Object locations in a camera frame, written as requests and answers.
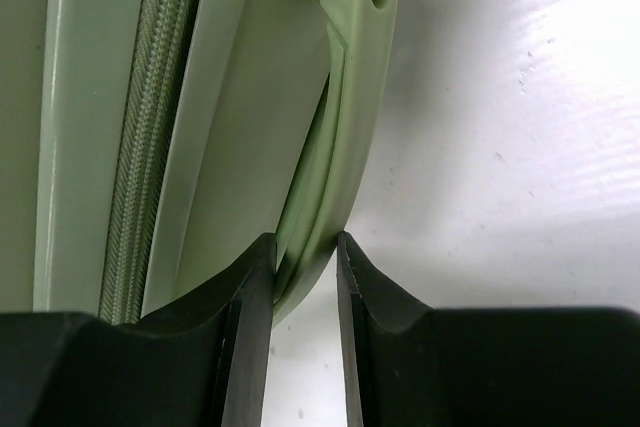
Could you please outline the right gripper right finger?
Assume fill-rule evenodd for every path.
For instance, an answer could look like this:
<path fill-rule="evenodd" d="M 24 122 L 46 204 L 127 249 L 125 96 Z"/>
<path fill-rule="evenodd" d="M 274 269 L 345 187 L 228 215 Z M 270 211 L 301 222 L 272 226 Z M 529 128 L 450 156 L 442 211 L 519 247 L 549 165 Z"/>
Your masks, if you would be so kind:
<path fill-rule="evenodd" d="M 639 316 L 430 307 L 337 238 L 351 426 L 635 426 Z"/>

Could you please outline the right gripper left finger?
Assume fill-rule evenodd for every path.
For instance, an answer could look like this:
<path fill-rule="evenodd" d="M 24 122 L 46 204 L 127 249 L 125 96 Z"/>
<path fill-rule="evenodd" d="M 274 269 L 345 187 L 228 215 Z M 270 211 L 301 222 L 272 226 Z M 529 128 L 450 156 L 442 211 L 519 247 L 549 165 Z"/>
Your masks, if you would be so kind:
<path fill-rule="evenodd" d="M 1 318 L 5 426 L 257 426 L 276 240 L 134 324 L 78 312 Z"/>

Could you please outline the light green suitcase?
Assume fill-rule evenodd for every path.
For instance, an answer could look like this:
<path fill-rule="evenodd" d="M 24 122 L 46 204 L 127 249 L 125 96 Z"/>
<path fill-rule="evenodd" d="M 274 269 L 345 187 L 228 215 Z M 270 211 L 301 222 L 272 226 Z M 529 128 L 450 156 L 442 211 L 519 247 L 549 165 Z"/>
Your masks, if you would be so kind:
<path fill-rule="evenodd" d="M 398 0 L 1 0 L 1 308 L 135 323 L 277 236 L 273 316 L 359 190 Z"/>

